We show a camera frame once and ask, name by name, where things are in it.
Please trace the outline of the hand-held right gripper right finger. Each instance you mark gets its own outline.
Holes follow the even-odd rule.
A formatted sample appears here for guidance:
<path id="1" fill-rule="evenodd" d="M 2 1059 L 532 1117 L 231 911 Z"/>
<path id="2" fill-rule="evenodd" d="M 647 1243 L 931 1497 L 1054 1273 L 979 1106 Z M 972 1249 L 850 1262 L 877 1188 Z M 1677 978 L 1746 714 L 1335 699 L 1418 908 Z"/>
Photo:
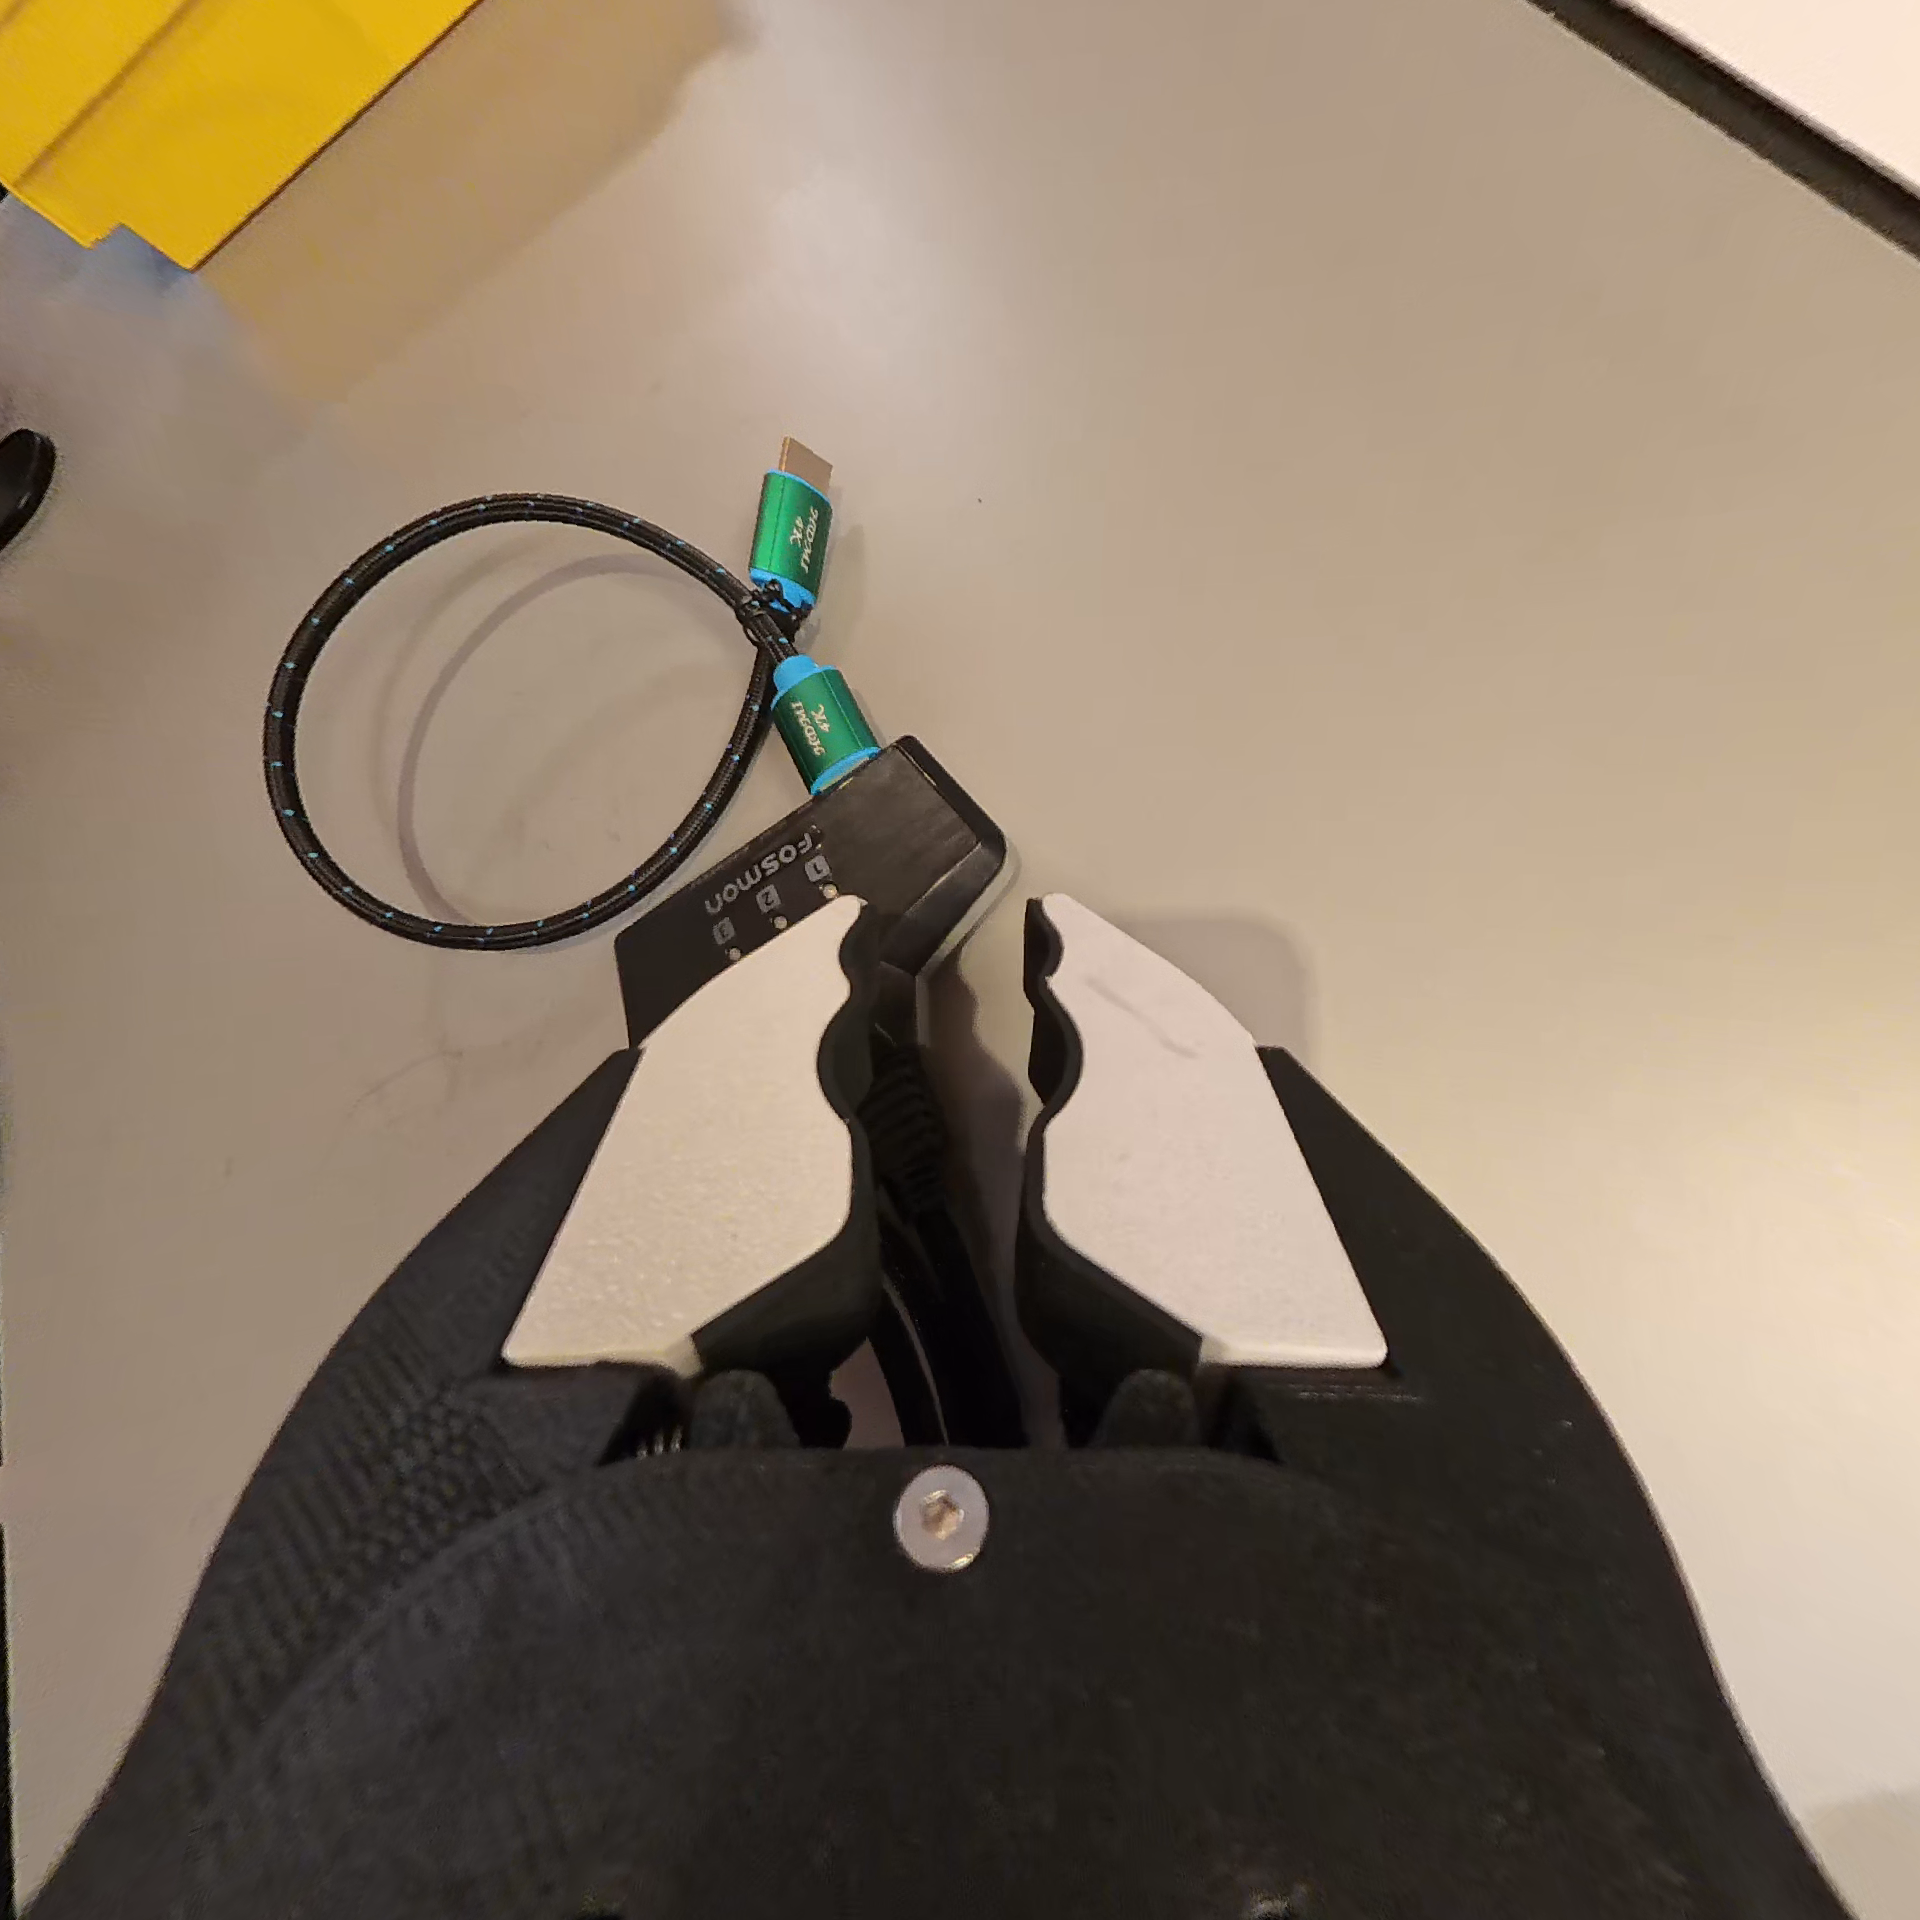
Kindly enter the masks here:
<path id="1" fill-rule="evenodd" d="M 1033 1010 L 1017 1311 L 1054 1370 L 1378 1370 L 1385 1332 L 1255 1035 L 1065 893 Z"/>

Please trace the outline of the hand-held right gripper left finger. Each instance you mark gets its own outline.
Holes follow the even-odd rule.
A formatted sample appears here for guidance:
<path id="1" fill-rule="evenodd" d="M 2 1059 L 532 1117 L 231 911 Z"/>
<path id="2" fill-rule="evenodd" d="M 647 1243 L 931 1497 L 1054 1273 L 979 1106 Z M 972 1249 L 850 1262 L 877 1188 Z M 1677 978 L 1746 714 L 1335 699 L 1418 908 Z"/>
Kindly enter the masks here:
<path id="1" fill-rule="evenodd" d="M 839 895 L 699 987 L 629 1084 L 500 1357 L 829 1375 L 879 1309 L 879 915 Z"/>

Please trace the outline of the black switch box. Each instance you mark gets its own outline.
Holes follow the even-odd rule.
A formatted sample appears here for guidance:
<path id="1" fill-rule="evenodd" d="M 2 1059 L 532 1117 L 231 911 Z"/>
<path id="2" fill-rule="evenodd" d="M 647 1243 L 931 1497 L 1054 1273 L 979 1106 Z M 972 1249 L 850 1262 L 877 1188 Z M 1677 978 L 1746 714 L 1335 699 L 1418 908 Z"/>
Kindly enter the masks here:
<path id="1" fill-rule="evenodd" d="M 1013 877 L 1005 834 L 913 737 L 721 858 L 614 940 L 630 1045 L 689 996 L 839 895 L 879 926 L 873 1026 L 921 1045 L 925 989 Z"/>

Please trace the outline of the black braided cable green plugs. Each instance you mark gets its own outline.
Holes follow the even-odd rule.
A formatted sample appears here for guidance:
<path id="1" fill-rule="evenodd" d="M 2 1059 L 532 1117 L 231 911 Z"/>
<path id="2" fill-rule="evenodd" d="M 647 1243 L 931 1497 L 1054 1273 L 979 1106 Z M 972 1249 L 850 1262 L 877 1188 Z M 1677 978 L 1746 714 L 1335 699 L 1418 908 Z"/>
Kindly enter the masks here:
<path id="1" fill-rule="evenodd" d="M 282 842 L 299 870 L 355 918 L 435 951 L 516 954 L 586 937 L 621 922 L 676 877 L 730 811 L 764 742 L 775 737 L 817 798 L 879 755 L 879 738 L 845 677 L 799 645 L 826 587 L 831 545 L 831 468 L 786 438 L 758 482 L 746 574 L 662 525 L 580 495 L 510 491 L 436 507 L 373 541 L 302 615 L 282 649 L 260 727 L 260 774 Z M 305 695 L 348 615 L 426 554 L 505 525 L 559 525 L 611 538 L 671 567 L 717 599 L 753 649 L 753 671 L 725 750 L 689 813 L 660 849 L 586 902 L 541 918 L 435 918 L 359 885 L 325 849 L 305 803 L 298 730 Z"/>

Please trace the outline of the yellow plastic bin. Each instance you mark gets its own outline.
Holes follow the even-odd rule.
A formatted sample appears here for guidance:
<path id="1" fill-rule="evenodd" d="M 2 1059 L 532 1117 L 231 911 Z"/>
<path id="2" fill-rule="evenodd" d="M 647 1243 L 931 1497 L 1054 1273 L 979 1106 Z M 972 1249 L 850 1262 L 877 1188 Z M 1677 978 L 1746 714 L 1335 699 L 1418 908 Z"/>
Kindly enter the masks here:
<path id="1" fill-rule="evenodd" d="M 5 191 L 197 270 L 471 3 L 5 3 Z"/>

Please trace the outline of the white stand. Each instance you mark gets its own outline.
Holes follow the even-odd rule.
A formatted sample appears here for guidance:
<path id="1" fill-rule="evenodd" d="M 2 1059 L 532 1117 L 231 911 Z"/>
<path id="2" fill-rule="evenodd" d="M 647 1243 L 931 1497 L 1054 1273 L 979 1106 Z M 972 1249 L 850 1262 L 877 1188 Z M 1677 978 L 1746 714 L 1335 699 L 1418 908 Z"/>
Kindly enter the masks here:
<path id="1" fill-rule="evenodd" d="M 1915 3 L 1637 3 L 1822 135 L 1917 178 Z"/>

